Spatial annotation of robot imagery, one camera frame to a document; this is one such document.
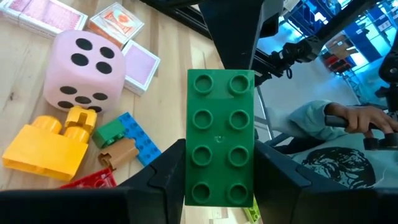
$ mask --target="green lego brick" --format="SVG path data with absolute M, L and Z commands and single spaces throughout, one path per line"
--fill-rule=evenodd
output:
M 258 219 L 260 219 L 260 210 L 257 205 L 256 199 L 253 201 L 253 207 L 251 208 L 243 208 L 248 220 L 250 223 L 255 223 Z
M 189 70 L 185 204 L 253 206 L 254 71 Z
M 114 119 L 108 124 L 97 128 L 97 130 L 93 133 L 92 139 L 98 148 L 103 149 L 112 145 L 123 137 L 124 126 L 118 119 Z

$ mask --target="wooden surface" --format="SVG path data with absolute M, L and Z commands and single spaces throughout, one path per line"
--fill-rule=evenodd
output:
M 89 17 L 112 4 L 112 0 L 63 0 Z M 213 43 L 177 21 L 136 1 L 119 1 L 145 22 L 134 39 L 161 58 L 148 91 L 135 96 L 123 90 L 119 107 L 98 117 L 107 123 L 125 111 L 132 113 L 160 150 L 185 137 L 186 74 L 189 68 L 221 68 Z M 0 19 L 0 147 L 4 151 L 24 124 L 41 114 L 51 114 L 62 122 L 66 113 L 46 103 L 42 96 L 51 40 L 30 33 Z M 98 149 L 89 150 L 75 178 L 100 170 Z M 118 183 L 142 169 L 135 159 L 114 172 Z M 0 189 L 47 189 L 64 182 L 17 170 L 0 169 Z M 185 207 L 182 223 L 246 223 L 240 208 Z

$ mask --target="machine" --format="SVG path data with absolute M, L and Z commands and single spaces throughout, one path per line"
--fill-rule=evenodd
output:
M 181 6 L 185 1 L 164 1 Z M 267 10 L 271 0 L 208 0 L 201 3 L 203 17 L 215 41 L 226 68 L 249 69 L 252 66 L 253 44 L 268 29 L 260 20 L 261 11 Z M 281 52 L 272 55 L 276 71 L 284 71 L 295 62 L 309 62 L 316 58 L 322 45 L 347 23 L 357 18 L 377 1 L 353 0 L 324 29 L 315 36 L 297 44 L 286 44 Z M 216 30 L 228 20 L 228 13 L 238 13 L 238 7 L 246 10 L 239 14 L 248 16 L 254 10 L 248 24 L 255 32 L 250 33 L 247 47 L 230 47 L 221 43 L 222 32 Z M 225 34 L 232 33 L 225 26 Z M 398 40 L 380 67 L 380 77 L 390 83 L 381 96 L 387 98 L 391 116 L 397 118 Z M 326 124 L 346 126 L 341 118 L 327 117 Z M 368 149 L 397 148 L 396 134 L 386 136 Z M 350 190 L 312 170 L 292 161 L 272 147 L 256 141 L 254 145 L 254 195 L 261 217 L 266 224 L 318 224 L 318 223 L 396 223 L 398 222 L 398 189 Z M 115 189 L 65 189 L 65 190 L 8 190 L 0 192 L 0 217 L 2 223 L 135 223 L 179 224 L 181 219 L 185 184 L 185 140 L 179 139 L 150 165 L 142 169 Z

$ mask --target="playing card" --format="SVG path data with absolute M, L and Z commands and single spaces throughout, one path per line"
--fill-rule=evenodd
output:
M 147 89 L 160 63 L 160 58 L 129 40 L 122 53 L 126 59 L 124 87 L 141 96 Z
M 82 30 L 88 18 L 56 0 L 9 0 L 4 12 L 21 27 L 48 38 L 65 30 Z
M 135 37 L 143 26 L 142 21 L 117 2 L 88 21 L 88 28 L 112 41 L 120 49 Z

